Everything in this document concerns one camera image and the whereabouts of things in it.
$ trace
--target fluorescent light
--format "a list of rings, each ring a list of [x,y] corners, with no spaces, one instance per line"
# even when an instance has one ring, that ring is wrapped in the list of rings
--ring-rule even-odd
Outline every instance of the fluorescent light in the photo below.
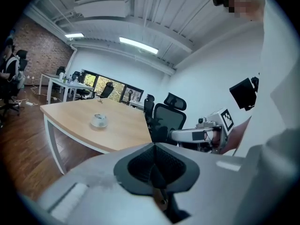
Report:
[[[130,39],[127,39],[127,38],[120,37],[120,42],[127,43],[127,44],[130,44],[130,45],[133,45],[133,46],[145,49],[145,50],[147,50],[147,51],[149,51],[151,53],[154,53],[154,54],[158,53],[158,50],[155,49],[155,48],[153,48],[153,47],[149,47],[149,46],[147,46],[145,44],[138,43],[136,41],[133,41],[133,40],[130,40]]]
[[[84,35],[82,33],[66,34],[67,38],[82,38]]]

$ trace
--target white wall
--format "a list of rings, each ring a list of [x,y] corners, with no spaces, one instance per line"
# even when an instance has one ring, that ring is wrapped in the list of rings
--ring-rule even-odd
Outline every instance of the white wall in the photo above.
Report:
[[[133,59],[96,49],[79,48],[68,74],[82,69],[109,77],[144,90],[141,101],[147,94],[159,94],[164,73]]]
[[[187,102],[184,128],[194,128],[198,118],[226,107],[235,123],[244,122],[252,110],[239,109],[229,88],[258,76],[263,45],[261,25],[200,50],[169,79],[159,96],[163,102],[171,92]]]

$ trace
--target computer monitor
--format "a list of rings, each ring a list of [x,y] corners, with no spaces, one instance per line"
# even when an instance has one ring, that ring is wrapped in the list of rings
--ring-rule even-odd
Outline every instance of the computer monitor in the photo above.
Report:
[[[256,94],[249,78],[246,78],[244,81],[236,84],[230,88],[229,91],[231,92],[240,109],[245,108],[247,111],[254,106]]]

